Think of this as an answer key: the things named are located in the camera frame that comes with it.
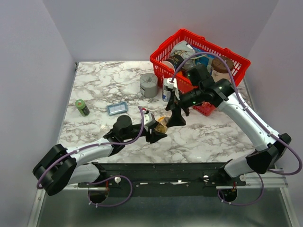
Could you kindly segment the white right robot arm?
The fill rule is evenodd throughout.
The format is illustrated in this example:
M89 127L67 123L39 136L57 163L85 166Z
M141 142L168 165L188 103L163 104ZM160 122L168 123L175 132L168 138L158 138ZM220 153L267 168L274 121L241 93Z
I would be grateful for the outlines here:
M264 174L284 154L285 145L291 142L291 137L287 133L279 134L269 126L266 127L269 130L266 132L261 127L264 121L256 113L249 115L251 108L241 105L244 100L235 93L229 80L215 82L204 65L189 69L187 75L194 89L186 93L181 93L172 78L163 81L170 91L166 111L172 112L166 126L169 128L186 125L181 113L189 115L190 107L209 102L228 115L248 136L255 148L254 152L246 156L228 161L218 173L218 181L229 185L241 174Z

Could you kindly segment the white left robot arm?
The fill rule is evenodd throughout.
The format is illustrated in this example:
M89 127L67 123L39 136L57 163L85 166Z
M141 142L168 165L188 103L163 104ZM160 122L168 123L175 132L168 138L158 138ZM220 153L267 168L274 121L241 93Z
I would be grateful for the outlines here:
M151 113L145 113L139 124L133 124L128 115L121 115L112 129L95 142L71 148L54 145L33 169L38 180L37 188L52 196L73 183L89 180L93 186L101 186L105 181L102 172L92 171L87 179L80 174L80 167L95 159L113 156L140 137L145 137L150 144L167 137L167 134L156 131L158 125Z

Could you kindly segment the amber pill bottle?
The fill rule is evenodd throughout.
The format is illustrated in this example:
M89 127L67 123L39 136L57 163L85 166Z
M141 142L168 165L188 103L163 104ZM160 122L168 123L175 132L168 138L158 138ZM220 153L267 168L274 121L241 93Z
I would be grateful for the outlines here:
M160 132L160 133L166 133L168 128L166 127L165 124L158 123L158 125L155 127L155 131Z

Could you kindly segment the round yellow pill container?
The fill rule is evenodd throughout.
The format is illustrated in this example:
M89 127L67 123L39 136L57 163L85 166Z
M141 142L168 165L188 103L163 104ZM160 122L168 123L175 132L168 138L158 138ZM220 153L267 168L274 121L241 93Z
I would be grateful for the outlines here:
M158 119L158 122L161 123L162 125L166 125L169 121L169 117L168 116L162 116Z

